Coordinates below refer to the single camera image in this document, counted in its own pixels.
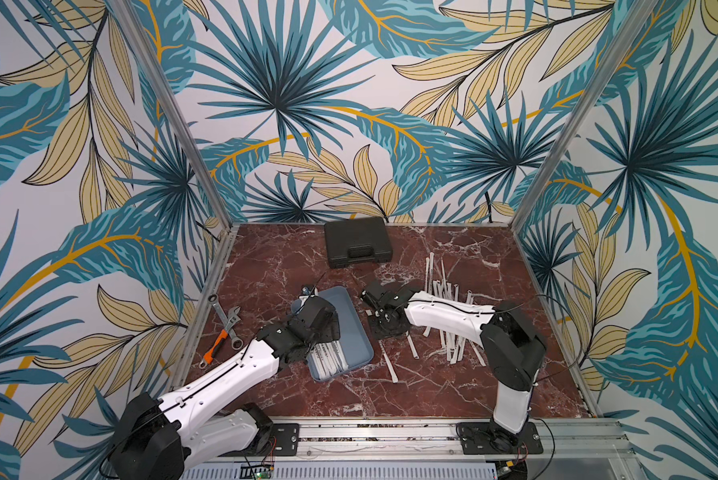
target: black cable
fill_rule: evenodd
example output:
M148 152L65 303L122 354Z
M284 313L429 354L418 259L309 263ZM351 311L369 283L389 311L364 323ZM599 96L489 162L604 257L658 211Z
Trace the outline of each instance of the black cable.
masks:
M552 297L552 296L550 296L550 295L546 295L545 293L536 293L535 295L532 296L532 298L530 298L529 300L527 300L527 301L525 301L525 302L521 302L521 303L520 303L519 305L517 305L517 306L512 306L512 307L509 308L508 310L496 310L495 313L505 313L505 312L510 312L510 311L512 311L512 310L516 310L516 309L520 308L521 306L527 305L527 303L529 303L532 299L537 298L537 297L539 297L539 296L546 297L547 299L556 302L556 303L560 306L560 308L562 309L562 311L564 311L565 313L567 313L567 314L570 316L570 318L572 318L572 314L570 313L570 311L567 309L567 307L566 307L562 302L559 302L559 301L558 301L557 299L555 299L554 297ZM490 313L490 312L469 312L469 311L463 310L463 309L461 309L461 308L459 308L459 307L457 307L457 306L455 306L455 305L452 305L452 304L449 303L449 302L442 302L442 301L440 301L440 300L410 300L410 301L407 302L407 303L412 303L412 302L419 302L419 303L441 303L442 305L450 306L451 308L454 308L455 310L458 310L458 311L460 311L460 312L467 313L467 314L470 314L470 315L482 315L482 314L485 314L485 313ZM545 377L542 377L542 378L540 378L540 379L537 379L537 380L535 381L535 383L539 383L539 382L542 382L543 380L550 379L551 377L553 377L553 376L555 376L555 375L559 375L560 373L564 373L564 372L566 372L567 370L573 368L573 365L578 365L578 364L580 363L580 360L582 360L580 357L584 354L584 351L581 350L580 353L581 353L581 355L578 355L578 358L575 359L575 362L570 363L567 367L565 367L564 370L559 370L558 372L551 373L550 375L546 375Z
M546 423L546 420L543 420L542 418L534 418L536 420L540 420L544 423L546 426L546 429L549 431L549 434L551 435L551 456L549 457L548 463L546 463L546 466L543 470L537 473L534 477L532 477L530 480L537 480L540 475L543 475L544 472L546 472L546 469L548 469L549 465L551 465L551 461L554 460L554 453L556 453L556 438L554 438L554 432L551 431L551 428L549 428L549 425Z
M325 272L324 272L323 274L321 274L321 276L318 278L318 280L316 281L316 283L314 283L314 287L311 289L311 294L310 294L309 296L314 296L314 292L316 291L316 285L319 284L319 282L321 281L321 279L324 278L324 276L325 276L326 274L327 274L327 270L325 270ZM304 305L305 305L305 302L303 302L303 303L301 304L301 308L297 309L297 312L295 312L295 313L293 314L293 316L294 316L294 315L297 315L297 313L300 312L300 311L303 309L303 306L304 306ZM250 345L252 344L252 340L254 340L256 336L258 336L258 333L260 333L261 330L263 330L263 327L261 327L260 329L258 329L258 331L252 336L252 338L250 339L250 341L247 342L247 348L245 348L244 353L241 354L241 358L239 359L239 363L241 363L241 361L245 359L245 356L247 355L247 351L250 349ZM215 377L214 379L211 379L206 385L202 386L202 387L199 388L199 389L194 390L194 391L191 393L191 395L189 395L189 396L187 396L187 397L185 397L185 398L183 399L183 403L185 404L185 401L186 401L186 400L189 400L189 399L193 398L194 396L198 395L202 390L206 389L207 387L209 387L210 385L212 385L213 383L215 383L217 380L223 378L223 376L224 376L226 373L228 373L228 372L230 372L231 370L233 370L234 368L236 368L237 365L238 365L238 363L235 363L233 366L231 366L230 369L228 369L228 370L226 370L225 372L221 373L220 375L218 375L218 376ZM108 478L109 480L118 480L119 477L117 477L117 476L107 475L107 474L104 474L104 473L103 473L103 465L110 460L111 455L113 455L113 453L116 451L117 448L119 448L119 447L122 446L125 442L127 442L127 440L129 440L130 437L132 437L132 436L133 436L137 431L139 431L141 428L146 427L148 424L150 424L151 422L153 422L156 418L158 418L158 417L164 415L165 413L167 413L167 412L169 412L170 410L172 410L172 408L175 408L176 406L179 406L179 405L180 405L180 403L175 403L174 405L172 405L172 406L166 408L165 410L162 410L162 411L160 411L160 412L158 412L158 413L155 413L151 418L148 418L147 420L144 420L143 423L142 423L139 427L133 429L126 437L124 437L124 439L123 439L121 442L119 442L119 443L117 443L116 445L114 445L114 447L111 448L111 450L108 451L108 454L106 454L106 456L105 456L105 457L103 458L103 460L100 462L100 465L98 465L98 473L99 473L100 475L102 475L104 478Z

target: metal bracket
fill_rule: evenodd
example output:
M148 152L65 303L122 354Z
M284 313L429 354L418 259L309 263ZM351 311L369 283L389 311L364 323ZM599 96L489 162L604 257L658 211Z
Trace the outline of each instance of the metal bracket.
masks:
M271 436L275 440L274 455L277 457L294 457L297 454L297 443L300 441L301 426L297 423L275 423L271 428Z
M495 445L494 434L489 430L489 422L461 422L457 424L456 431L464 455L505 455L508 453ZM544 452L538 429L532 422L525 422L522 431L517 434L517 444L519 445L518 455L525 454L524 446L527 446L527 455L539 455Z

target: red marble surface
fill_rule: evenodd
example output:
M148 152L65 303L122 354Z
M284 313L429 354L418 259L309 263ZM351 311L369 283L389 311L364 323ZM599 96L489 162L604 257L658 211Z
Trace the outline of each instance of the red marble surface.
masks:
M482 367L473 350L450 365L441 351L436 330L428 338L423 328L411 334L420 360L412 357L404 338L383 340L399 383L392 383L377 341L366 324L366 309L359 300L361 288L374 277L381 283L423 284L426 257L434 252L438 268L444 259L447 279L466 292L476 293L477 303L495 304L502 299L529 301L522 308L548 338L547 360L540 376L565 367L559 345L540 302L533 298L527 268L510 231L501 227L389 226L393 261L388 264L356 264L345 269L327 266L322 226L242 225L219 288L221 305L239 305L241 321L235 331L250 339L265 323L283 319L301 285L319 283L320 290L343 285L348 289L375 357L367 366L327 382L311 378L307 366L289 366L277 376L249 389L228 407L256 402L269 416L438 416L489 417L495 405L497 379ZM215 315L207 321L188 380L199 378L201 356L215 341L222 326ZM235 354L227 343L209 369ZM562 372L535 389L532 415L542 417L588 416L572 377Z

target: blue palm leaf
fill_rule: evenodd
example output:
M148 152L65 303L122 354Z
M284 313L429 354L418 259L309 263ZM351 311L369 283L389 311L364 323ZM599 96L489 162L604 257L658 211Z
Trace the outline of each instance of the blue palm leaf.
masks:
M533 0L524 1L531 9ZM492 34L474 32L463 21L442 15L431 0L321 0L321 4L343 35L355 44L366 44L376 57L433 58L465 52Z
M718 134L718 55L713 55L714 60L704 66L712 57L715 44L712 41L698 60L688 64L692 37L690 33L686 50L672 74L669 72L670 48L666 50L654 82L648 82L646 73L640 71L635 107L625 89L620 92L624 114L618 114L609 105L604 106L615 125L615 136L597 124L602 141L589 139L597 150L621 167L592 206L605 200L610 202L600 219L600 229L616 213L617 206L623 205L623 215L610 232L614 234L626 222L629 246L638 221L646 243L650 244L650 217L656 220L661 238L667 236L660 202L673 211L683 228L691 231L676 194L718 204L718 198L684 181L693 178L718 183L718 174L704 170L718 167L718 143L714 142Z
M542 110L531 122L526 119L526 108L522 98L522 110L516 126L510 121L511 110L506 101L506 126L501 126L498 112L487 96L487 114L479 113L483 125L478 128L455 111L470 133L450 129L453 136L453 157L447 163L448 181L455 185L445 195L460 193L459 202L476 194L483 197L489 192L490 198L507 202L514 187L517 173L526 178L532 175L546 158L556 135L562 129L560 120L564 113L546 118Z
M12 251L12 242L15 238L17 227L17 216L8 237L0 249L0 279L4 272L4 265ZM42 318L47 313L53 312L57 307L68 302L74 297L65 297L54 300L46 305L40 306L33 312L23 314L32 303L50 290L57 288L60 284L57 281L44 283L33 292L27 294L20 301L13 302L16 298L19 287L37 270L47 262L48 257L43 256L36 261L20 269L12 278L8 279L0 287L0 364L23 356L47 356L53 359L68 360L68 355L56 346L35 345L34 341L41 339L50 332L62 329L81 320L66 320L56 322L31 332L23 332L32 322ZM62 376L55 372L40 369L24 370L0 370L0 385L7 383L44 385L57 382L65 382ZM23 420L32 421L25 409L20 407L13 400L0 393L0 412L5 415L14 416Z
M69 0L66 3L89 25L92 25L92 21L90 21L87 15L84 14L84 12L78 6L76 6L73 1ZM20 11L20 18L16 17L15 14L12 13L12 6L14 6L14 8L17 8ZM38 12L38 15L35 17L34 14L31 14L28 10L28 7ZM28 44L31 50L33 50L40 58L43 58L44 55L39 52L37 47L34 45L34 42L32 42L31 39L28 37L28 32L26 32L26 30L24 29L24 22L27 22L31 25L33 30L32 32L30 32L31 34L38 33L44 39L44 41L47 42L47 44L51 46L52 49L58 55L60 55L60 58L64 59L64 61L65 58L61 55L60 51L58 50L58 47L56 46L57 42L53 41L50 38L50 35L45 32L42 23L46 23L49 27L51 27L54 31L54 34L58 35L65 43L67 43L68 46L80 58L82 57L81 52L79 52L79 50L76 48L76 45L66 32L66 30L73 30L78 34L77 28L71 25L71 22L67 20L66 16L60 11L58 5L56 5L56 3L52 0L11 0L10 2L0 0L0 15L4 17L9 26L12 27L12 29L20 36L20 38L22 38L23 41Z
M189 243L192 249L196 249L195 224L199 218L207 216L207 210L199 198L197 185L192 183L194 169L189 165L178 138L172 134L172 129L166 122L157 129L159 140L144 131L151 140L150 144L136 138L136 141L152 154L144 154L122 143L136 161L120 159L153 178L147 180L118 178L118 180L147 187L133 196L128 204L143 204L152 208L156 216L161 219L159 227L172 238L178 238L180 235L183 253L188 255Z
M245 211L249 220L275 223L321 223L345 218L344 215L333 210L315 210L306 206L306 199L314 181L309 181L303 191L298 193L292 170L287 174L287 191L281 186L281 172L277 172L274 177L275 188L261 181L257 174L255 174L255 178L262 185L263 190L248 185L248 188L254 192L249 194L247 203L252 208Z
M233 18L216 0L211 1L231 36L202 19L207 29L222 44L225 53L217 52L205 44L190 42L198 52L219 64L220 69L206 64L194 64L193 68L223 85L191 84L189 87L217 91L232 99L201 102L203 105L226 108L210 118L266 114L265 122L273 116L277 123L281 151L285 151L287 139L294 138L306 157L309 154L306 134L313 139L317 152L321 151L320 137L339 144L326 128L348 134L348 130L336 124L335 120L351 122L352 119L335 108L361 106L353 101L333 97L363 81L353 84L336 82L365 65L344 67L344 63L362 49L362 44L347 46L348 39L343 38L323 55L317 55L316 50L324 44L332 26L325 26L311 39L315 0L308 2L302 17L298 2L277 0L273 22L268 14L267 2L258 2L259 31L243 2L239 2L241 15ZM288 15L289 30L285 32L285 5L289 3L292 5Z
M559 225L559 218L562 210L556 212L556 218L552 223L550 216L544 216L539 224L526 224L519 237L522 250L527 255L529 266L533 270L540 288L548 296L556 299L563 299L565 295L562 286L556 278L558 272L556 267L565 264L579 255L577 252L565 254L567 246L575 239L578 231L573 228L573 223Z

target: white plastic strip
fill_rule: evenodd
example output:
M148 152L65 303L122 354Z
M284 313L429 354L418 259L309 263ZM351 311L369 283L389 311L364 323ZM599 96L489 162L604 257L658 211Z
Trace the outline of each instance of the white plastic strip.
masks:
M415 344L412 343L412 337L410 336L410 332L407 332L407 341L410 343L410 350L412 351L412 357L414 359L421 358L420 356L417 355L417 350L415 349Z
M381 346L381 351L383 352L383 358L386 360L386 365L388 365L388 371L391 374L391 381L394 383L399 383L399 377L397 377L397 373L393 370L393 365L391 364L391 359L388 358L386 349L383 348L383 343L378 342L377 344Z

